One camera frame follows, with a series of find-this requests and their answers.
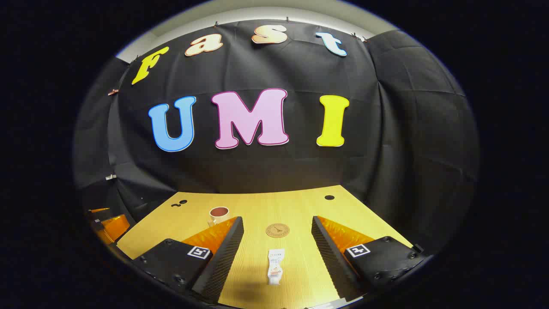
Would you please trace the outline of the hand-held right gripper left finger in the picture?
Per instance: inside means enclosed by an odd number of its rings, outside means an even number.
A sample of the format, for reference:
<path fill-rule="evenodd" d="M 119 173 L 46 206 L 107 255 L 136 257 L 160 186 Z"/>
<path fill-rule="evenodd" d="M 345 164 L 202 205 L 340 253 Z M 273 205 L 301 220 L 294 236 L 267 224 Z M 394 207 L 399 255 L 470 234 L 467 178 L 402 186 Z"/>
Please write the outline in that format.
<path fill-rule="evenodd" d="M 243 234 L 242 217 L 233 217 L 185 241 L 162 240 L 132 264 L 174 293 L 218 303 Z"/>

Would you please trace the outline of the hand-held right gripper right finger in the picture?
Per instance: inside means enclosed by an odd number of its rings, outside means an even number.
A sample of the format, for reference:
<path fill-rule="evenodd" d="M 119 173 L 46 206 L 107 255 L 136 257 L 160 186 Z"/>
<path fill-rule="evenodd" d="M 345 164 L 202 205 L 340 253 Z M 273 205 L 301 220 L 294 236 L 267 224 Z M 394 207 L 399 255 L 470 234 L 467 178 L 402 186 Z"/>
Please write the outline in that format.
<path fill-rule="evenodd" d="M 391 236 L 368 237 L 321 216 L 311 233 L 328 274 L 341 298 L 373 299 L 410 281 L 427 264 L 427 256 Z"/>

